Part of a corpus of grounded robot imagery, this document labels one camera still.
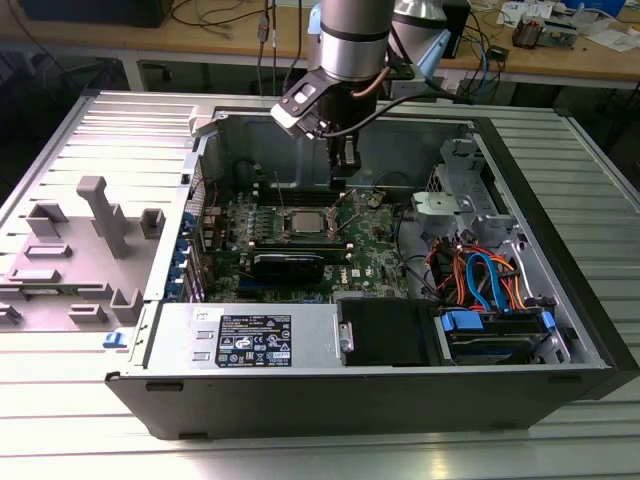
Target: wire bundle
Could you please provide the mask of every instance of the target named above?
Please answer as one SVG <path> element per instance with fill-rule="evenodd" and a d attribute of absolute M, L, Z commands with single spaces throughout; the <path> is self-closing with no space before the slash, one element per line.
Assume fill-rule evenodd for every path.
<path fill-rule="evenodd" d="M 431 268 L 432 260 L 436 253 L 442 253 L 451 258 L 453 273 L 436 286 L 436 292 L 439 295 L 443 295 L 445 288 L 452 281 L 455 281 L 455 289 L 449 294 L 448 298 L 445 299 L 447 302 L 451 303 L 455 300 L 455 304 L 475 311 L 487 312 L 491 310 L 488 302 L 486 302 L 486 300 L 483 301 L 484 298 L 476 291 L 472 274 L 469 273 L 475 265 L 473 263 L 473 257 L 480 256 L 483 259 L 488 259 L 492 263 L 492 265 L 487 265 L 486 260 L 485 263 L 477 263 L 477 265 L 484 265 L 489 270 L 487 274 L 488 279 L 491 279 L 492 269 L 496 269 L 498 273 L 499 286 L 496 287 L 495 284 L 492 285 L 496 305 L 501 304 L 499 298 L 506 293 L 509 308 L 512 310 L 527 309 L 520 295 L 519 274 L 504 257 L 476 245 L 458 245 L 452 250 L 447 250 L 443 242 L 436 241 L 425 260 L 425 266 Z M 478 289 L 480 292 L 485 284 L 485 280 L 480 283 L 480 288 Z M 468 293 L 471 293 L 472 296 L 475 297 L 475 302 L 468 298 Z"/>

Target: slotted worktable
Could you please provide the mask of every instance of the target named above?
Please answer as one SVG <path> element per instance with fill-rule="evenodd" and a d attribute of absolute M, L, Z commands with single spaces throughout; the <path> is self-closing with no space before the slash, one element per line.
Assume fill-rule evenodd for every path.
<path fill-rule="evenodd" d="M 104 175 L 107 197 L 127 215 L 168 206 L 191 150 L 192 106 L 220 98 L 115 92 L 81 98 L 0 210 L 2 272 L 29 232 L 23 217 L 35 200 L 91 215 L 75 195 L 82 175 Z M 475 107 L 434 105 L 433 113 L 468 108 Z M 638 193 L 573 120 L 551 110 L 476 112 L 493 120 L 640 360 Z M 603 401 L 569 405 L 526 432 L 165 442 L 103 385 L 104 373 L 126 357 L 105 353 L 103 338 L 0 334 L 2 478 L 113 478 L 132 471 L 185 480 L 640 475 L 640 380 Z"/>

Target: white paper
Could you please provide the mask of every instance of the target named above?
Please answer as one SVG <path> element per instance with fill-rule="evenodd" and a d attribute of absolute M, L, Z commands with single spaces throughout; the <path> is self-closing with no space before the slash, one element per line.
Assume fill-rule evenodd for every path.
<path fill-rule="evenodd" d="M 553 11 L 553 3 L 522 3 L 522 2 L 506 2 L 502 4 L 501 12 L 498 15 L 497 24 L 507 25 L 509 27 L 517 27 L 520 17 L 527 14 L 529 17 L 551 18 Z"/>
<path fill-rule="evenodd" d="M 587 38 L 616 52 L 626 52 L 640 46 L 638 38 L 616 30 L 605 30 L 604 32 L 589 35 Z"/>

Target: desk clutter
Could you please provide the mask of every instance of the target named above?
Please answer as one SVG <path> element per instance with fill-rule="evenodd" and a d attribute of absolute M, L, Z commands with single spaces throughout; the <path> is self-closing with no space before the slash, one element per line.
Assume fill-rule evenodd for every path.
<path fill-rule="evenodd" d="M 512 42 L 519 48 L 571 48 L 579 35 L 618 52 L 640 46 L 640 32 L 615 18 L 624 0 L 610 2 L 505 2 L 496 23 L 515 28 Z M 616 28 L 625 27 L 625 32 Z"/>

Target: warning label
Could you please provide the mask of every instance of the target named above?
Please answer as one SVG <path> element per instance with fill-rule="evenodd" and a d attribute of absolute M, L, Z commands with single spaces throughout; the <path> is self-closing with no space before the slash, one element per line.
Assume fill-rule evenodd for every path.
<path fill-rule="evenodd" d="M 290 367 L 290 315 L 223 315 L 216 364 L 226 367 Z"/>

